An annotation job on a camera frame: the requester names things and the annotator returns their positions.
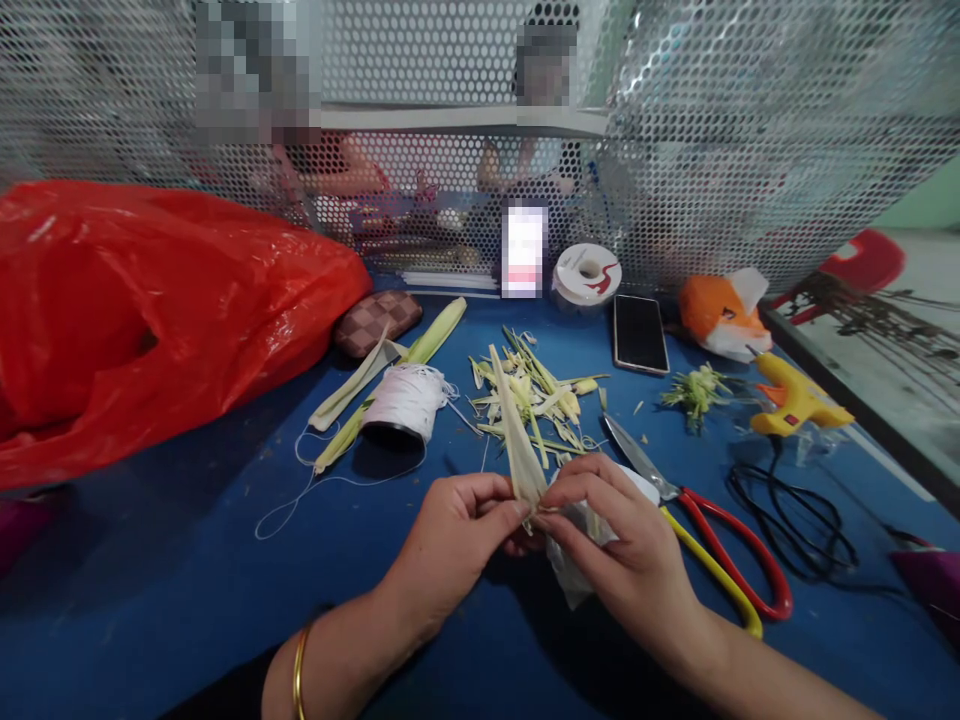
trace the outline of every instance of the purple object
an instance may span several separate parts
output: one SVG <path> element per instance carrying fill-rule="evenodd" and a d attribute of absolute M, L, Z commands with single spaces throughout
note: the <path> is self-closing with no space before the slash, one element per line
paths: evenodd
<path fill-rule="evenodd" d="M 22 500 L 0 500 L 0 577 L 60 514 L 68 490 L 59 485 Z"/>
<path fill-rule="evenodd" d="M 960 652 L 960 553 L 909 550 L 890 553 L 900 577 Z"/>

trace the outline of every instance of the green wall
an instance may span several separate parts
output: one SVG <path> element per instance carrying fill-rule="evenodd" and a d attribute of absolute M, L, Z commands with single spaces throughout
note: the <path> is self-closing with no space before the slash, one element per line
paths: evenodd
<path fill-rule="evenodd" d="M 930 230 L 960 225 L 960 155 L 870 224 L 873 227 Z"/>

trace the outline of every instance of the smartphone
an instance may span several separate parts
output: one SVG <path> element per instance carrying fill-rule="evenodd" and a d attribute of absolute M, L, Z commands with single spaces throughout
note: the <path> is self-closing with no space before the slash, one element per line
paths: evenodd
<path fill-rule="evenodd" d="M 536 200 L 505 200 L 501 297 L 538 298 L 543 295 L 546 246 L 546 206 Z"/>
<path fill-rule="evenodd" d="M 656 300 L 631 295 L 613 299 L 613 364 L 655 375 L 670 372 Z"/>

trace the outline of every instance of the white shelf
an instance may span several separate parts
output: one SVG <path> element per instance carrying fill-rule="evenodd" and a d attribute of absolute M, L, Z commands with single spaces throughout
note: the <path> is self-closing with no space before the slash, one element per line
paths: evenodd
<path fill-rule="evenodd" d="M 607 111 L 557 107 L 408 107 L 323 105 L 310 111 L 310 127 L 346 131 L 496 132 L 602 137 Z"/>

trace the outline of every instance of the red plastic bag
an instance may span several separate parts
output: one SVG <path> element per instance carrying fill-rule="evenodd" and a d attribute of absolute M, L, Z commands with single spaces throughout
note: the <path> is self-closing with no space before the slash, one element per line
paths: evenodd
<path fill-rule="evenodd" d="M 48 181 L 0 198 L 0 490 L 77 477 L 317 362 L 360 258 L 189 190 Z"/>

